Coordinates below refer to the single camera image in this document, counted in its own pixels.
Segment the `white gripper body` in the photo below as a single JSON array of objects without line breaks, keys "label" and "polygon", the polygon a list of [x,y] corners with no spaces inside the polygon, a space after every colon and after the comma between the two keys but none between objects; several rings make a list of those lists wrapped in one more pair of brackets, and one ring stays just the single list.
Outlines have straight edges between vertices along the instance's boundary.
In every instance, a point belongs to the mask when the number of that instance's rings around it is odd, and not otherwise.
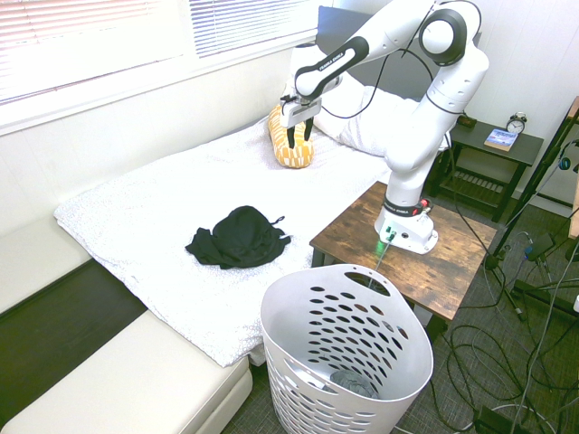
[{"label": "white gripper body", "polygon": [[322,109],[321,98],[306,101],[300,96],[284,96],[280,99],[280,124],[292,128],[314,118]]}]

